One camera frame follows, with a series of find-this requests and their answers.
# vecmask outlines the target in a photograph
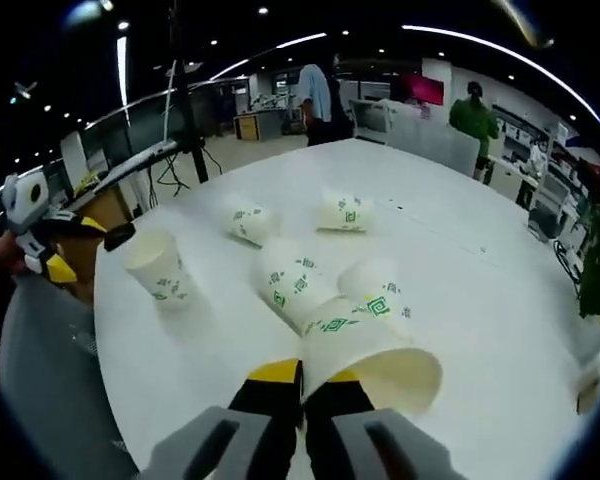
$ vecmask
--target white table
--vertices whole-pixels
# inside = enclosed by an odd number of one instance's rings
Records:
[[[316,234],[311,212],[326,185],[375,198],[374,230]],[[578,424],[572,285],[515,204],[446,167],[359,140],[251,164],[137,221],[139,229],[163,226],[176,235],[213,307],[159,320],[120,265],[126,246],[98,251],[100,365],[139,468],[162,438],[206,407],[226,406],[250,370],[296,355],[294,334],[248,284],[256,249],[216,227],[229,192],[281,210],[284,234],[316,252],[332,272],[328,280],[358,258],[393,257],[410,295],[412,331],[445,375],[431,410],[415,423],[447,445],[467,478],[548,477]],[[289,478],[311,478],[302,442]]]

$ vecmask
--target gray fabric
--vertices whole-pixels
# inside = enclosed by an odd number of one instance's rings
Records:
[[[449,450],[394,410],[375,410],[333,418],[356,478],[389,479],[378,454],[403,466],[400,478],[463,480],[451,465]]]
[[[270,417],[210,407],[157,444],[142,480],[243,480]]]
[[[129,478],[137,469],[119,440],[97,358],[75,342],[93,312],[39,275],[18,284],[0,343],[0,393],[42,460],[62,478]]]

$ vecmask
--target man in blue shirt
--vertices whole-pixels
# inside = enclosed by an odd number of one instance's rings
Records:
[[[351,121],[340,101],[340,85],[329,70],[312,63],[300,71],[298,97],[307,127],[308,146],[344,140],[353,134]]]

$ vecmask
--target floor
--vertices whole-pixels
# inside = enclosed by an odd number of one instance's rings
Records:
[[[307,137],[304,135],[291,135],[276,138],[266,142],[250,142],[238,140],[235,135],[224,137],[212,137],[207,139],[206,149],[213,158],[222,166],[224,173],[236,168],[249,165],[250,163],[263,160],[265,158],[280,155],[291,150],[303,148],[307,146]],[[220,175],[218,167],[205,154],[205,162],[209,178]],[[161,162],[152,168],[155,192],[160,204],[169,203],[176,192],[176,187],[171,185],[160,185],[155,180],[165,171],[166,162]],[[189,186],[193,191],[200,184],[196,173],[193,158],[191,154],[179,154],[175,161],[175,170],[180,177],[180,180]],[[149,180],[146,174],[141,173],[138,176],[141,185],[141,191],[145,199],[149,198]],[[171,173],[167,173],[163,182],[172,182]],[[136,197],[131,189],[129,180],[120,182],[122,194],[129,205],[129,209],[133,210],[137,204]]]

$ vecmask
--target cable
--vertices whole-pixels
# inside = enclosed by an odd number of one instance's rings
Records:
[[[147,169],[147,176],[149,177],[149,208],[158,206],[158,195],[156,195],[156,189],[153,185],[153,174],[151,173],[152,167]]]
[[[580,272],[576,270],[574,273],[574,270],[569,266],[569,261],[567,260],[567,249],[564,248],[564,245],[562,242],[560,242],[560,240],[555,240],[553,242],[553,253],[555,253],[558,263],[560,263],[562,269],[571,279],[573,288],[576,290],[576,295],[580,297],[580,290],[578,289],[578,286],[581,283]]]
[[[209,158],[211,159],[211,161],[218,166],[218,170],[220,170],[220,175],[222,175],[222,167],[220,166],[220,164],[218,162],[216,162],[216,159],[211,156],[211,154],[209,153],[209,150],[207,150],[205,147],[202,147],[202,151],[204,153],[206,153],[207,155],[209,155]]]
[[[174,163],[176,161],[177,156],[178,156],[178,154],[176,153],[173,157],[167,157],[167,159],[166,159],[167,160],[167,168],[164,169],[164,171],[160,174],[160,176],[158,177],[158,180],[157,180],[157,182],[160,185],[165,185],[165,186],[168,185],[168,186],[178,187],[176,189],[176,193],[173,194],[174,197],[180,193],[180,190],[182,189],[182,187],[186,188],[187,190],[191,190],[191,188],[189,188],[189,185],[187,185],[182,180],[180,180],[180,177],[176,173],[176,170],[174,168]],[[173,177],[173,180],[175,182],[163,182],[162,181],[162,179],[167,174],[167,172],[171,172],[171,176]]]

